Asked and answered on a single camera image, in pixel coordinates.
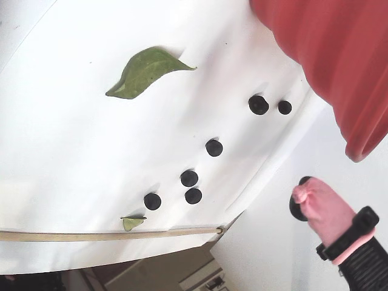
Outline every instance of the terracotta pot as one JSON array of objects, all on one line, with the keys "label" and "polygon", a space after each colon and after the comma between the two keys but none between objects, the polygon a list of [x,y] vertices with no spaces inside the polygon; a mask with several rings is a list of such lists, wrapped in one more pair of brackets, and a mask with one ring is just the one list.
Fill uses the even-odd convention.
[{"label": "terracotta pot", "polygon": [[387,0],[251,0],[282,50],[334,109],[346,155],[363,160],[388,132]]}]

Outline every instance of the thin wooden rod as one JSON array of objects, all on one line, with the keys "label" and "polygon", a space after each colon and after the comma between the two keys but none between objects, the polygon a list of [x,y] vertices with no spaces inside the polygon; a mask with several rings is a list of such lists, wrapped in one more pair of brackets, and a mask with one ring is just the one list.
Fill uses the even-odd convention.
[{"label": "thin wooden rod", "polygon": [[192,229],[172,229],[166,232],[122,232],[122,233],[28,233],[2,232],[0,241],[117,241],[121,239],[167,238],[181,235],[203,235],[222,233],[222,228],[202,227]]}]

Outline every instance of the green leaf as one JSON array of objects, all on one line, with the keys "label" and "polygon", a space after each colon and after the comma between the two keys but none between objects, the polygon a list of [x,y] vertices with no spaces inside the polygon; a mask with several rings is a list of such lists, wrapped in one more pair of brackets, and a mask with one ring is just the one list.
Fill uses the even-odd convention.
[{"label": "green leaf", "polygon": [[121,219],[122,219],[122,224],[124,226],[125,231],[129,232],[132,229],[134,229],[136,226],[139,226],[140,224],[142,224],[144,220],[147,218],[146,217],[142,217],[142,218],[122,217]]},{"label": "green leaf", "polygon": [[106,95],[134,99],[161,76],[174,71],[195,70],[159,47],[150,47],[133,56],[120,81]]}]

